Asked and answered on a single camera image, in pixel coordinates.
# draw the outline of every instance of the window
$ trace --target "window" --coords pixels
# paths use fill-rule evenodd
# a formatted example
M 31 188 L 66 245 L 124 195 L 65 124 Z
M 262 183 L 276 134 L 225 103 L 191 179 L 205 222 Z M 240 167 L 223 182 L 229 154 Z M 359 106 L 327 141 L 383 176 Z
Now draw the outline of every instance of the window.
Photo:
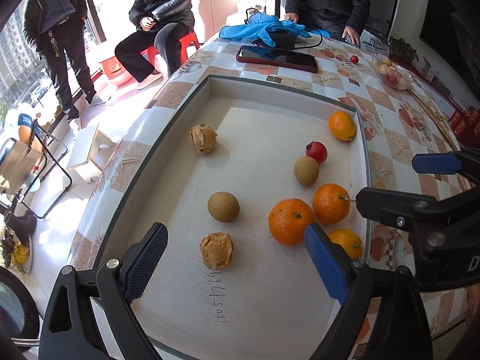
M 128 18 L 133 0 L 93 0 L 105 38 L 119 42 L 135 32 Z
M 16 128 L 16 120 L 5 121 L 10 109 L 16 109 L 20 104 L 28 103 L 35 111 L 42 114 L 40 121 L 44 120 L 46 123 L 51 120 L 59 105 L 44 64 L 39 61 L 36 53 L 30 50 L 23 39 L 21 28 L 26 2 L 27 0 L 23 0 L 19 4 L 3 30 L 0 31 L 0 145 L 11 136 L 11 128 Z M 91 50 L 96 43 L 88 22 L 84 39 L 85 50 Z M 96 71 L 96 62 L 92 65 Z M 70 88 L 72 93 L 75 93 L 79 85 L 73 70 L 69 64 L 68 66 Z

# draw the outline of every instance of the man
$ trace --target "man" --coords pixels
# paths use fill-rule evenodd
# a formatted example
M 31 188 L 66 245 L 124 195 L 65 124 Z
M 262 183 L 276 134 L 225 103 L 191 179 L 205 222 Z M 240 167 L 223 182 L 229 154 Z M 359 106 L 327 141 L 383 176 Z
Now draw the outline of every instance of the man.
M 348 35 L 357 47 L 370 13 L 370 0 L 286 0 L 285 19 L 322 29 L 337 40 Z
M 65 52 L 87 102 L 104 103 L 95 92 L 86 62 L 83 43 L 86 15 L 86 0 L 28 0 L 23 18 L 23 37 L 43 60 L 74 135 L 80 128 L 80 115 L 68 83 Z
M 129 12 L 137 31 L 122 40 L 115 56 L 143 89 L 162 77 L 141 52 L 151 46 L 166 62 L 169 77 L 180 67 L 180 39 L 193 32 L 195 19 L 191 0 L 135 0 Z

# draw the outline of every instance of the hand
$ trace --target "hand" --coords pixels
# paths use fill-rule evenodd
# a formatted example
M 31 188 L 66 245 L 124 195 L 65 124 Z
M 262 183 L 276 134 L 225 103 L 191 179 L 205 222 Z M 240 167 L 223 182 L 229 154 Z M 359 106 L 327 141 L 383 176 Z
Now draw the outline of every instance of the hand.
M 285 20 L 293 21 L 294 23 L 297 23 L 299 21 L 299 15 L 297 15 L 296 13 L 286 13 L 283 18 Z
M 349 26 L 346 26 L 345 30 L 343 30 L 342 38 L 345 39 L 347 37 L 347 35 L 350 36 L 350 38 L 352 40 L 352 43 L 356 47 L 360 47 L 360 36 L 359 36 L 358 32 L 356 32 L 353 28 L 351 28 Z
M 157 22 L 153 20 L 151 17 L 143 17 L 142 20 L 140 20 L 140 27 L 148 32 L 152 29 L 152 27 L 156 24 Z

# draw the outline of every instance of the red plastic stool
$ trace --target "red plastic stool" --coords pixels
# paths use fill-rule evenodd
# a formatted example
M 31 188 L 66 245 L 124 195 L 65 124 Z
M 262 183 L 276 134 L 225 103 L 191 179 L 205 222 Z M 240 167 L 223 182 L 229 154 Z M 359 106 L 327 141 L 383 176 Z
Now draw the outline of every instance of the red plastic stool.
M 195 33 L 195 31 L 181 38 L 180 43 L 181 43 L 180 63 L 183 65 L 188 59 L 187 47 L 193 43 L 195 48 L 198 50 L 200 48 L 200 43 L 198 43 L 197 34 Z M 155 66 L 155 56 L 158 54 L 158 50 L 155 48 L 155 46 L 151 46 L 147 48 L 145 51 L 142 52 L 142 54 L 143 55 L 146 54 L 148 62 L 150 62 L 152 65 Z
M 192 43 L 195 46 L 195 48 L 198 50 L 200 48 L 200 43 L 198 43 L 197 39 L 197 34 L 195 31 L 185 35 L 183 38 L 180 39 L 181 43 L 181 57 L 180 57 L 180 62 L 183 65 L 187 59 L 187 47 L 190 46 Z

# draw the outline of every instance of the glass bowl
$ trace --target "glass bowl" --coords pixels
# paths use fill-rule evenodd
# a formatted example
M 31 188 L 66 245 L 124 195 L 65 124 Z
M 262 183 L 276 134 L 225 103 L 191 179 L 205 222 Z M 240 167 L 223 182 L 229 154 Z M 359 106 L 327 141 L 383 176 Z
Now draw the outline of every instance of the glass bowl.
M 382 54 L 375 53 L 371 60 L 372 68 L 377 77 L 388 86 L 403 91 L 412 83 L 410 72 Z

